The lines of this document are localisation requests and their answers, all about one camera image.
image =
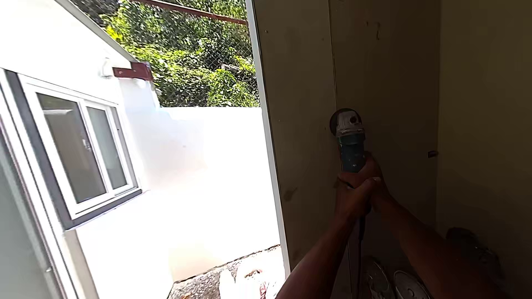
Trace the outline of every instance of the window glass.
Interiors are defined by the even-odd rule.
[[[76,202],[106,193],[78,104],[39,93],[37,96]]]
[[[90,121],[93,123],[94,134],[98,140],[98,146],[102,152],[103,162],[107,168],[109,179],[113,189],[127,184],[124,169],[120,163],[117,146],[114,143],[111,127],[104,110],[87,107]]]

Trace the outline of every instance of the cutting disc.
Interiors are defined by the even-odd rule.
[[[395,271],[394,284],[399,299],[430,299],[429,292],[415,277],[403,271]]]
[[[371,299],[395,299],[386,273],[375,258],[365,256],[362,265],[362,281],[369,288]]]

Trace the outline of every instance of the roof edge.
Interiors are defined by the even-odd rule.
[[[91,20],[83,11],[81,11],[76,5],[74,5],[70,0],[55,0],[60,6],[62,6],[66,11],[78,19],[83,25],[88,29],[98,35],[104,42],[110,45],[115,49],[120,55],[124,56],[130,62],[138,62],[138,60],[133,57],[129,52],[126,51],[120,44],[117,43],[112,37],[110,37],[105,31],[103,31],[98,24]]]

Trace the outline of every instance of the plywood board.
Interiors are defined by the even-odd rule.
[[[439,1],[331,0],[331,29],[338,108],[360,113],[390,191],[433,226],[437,164],[427,153],[437,147]],[[350,247],[357,242],[355,234]],[[363,252],[389,271],[409,265],[373,213]]]
[[[290,266],[327,229],[339,172],[327,0],[254,1]],[[336,297],[349,297],[347,260]]]

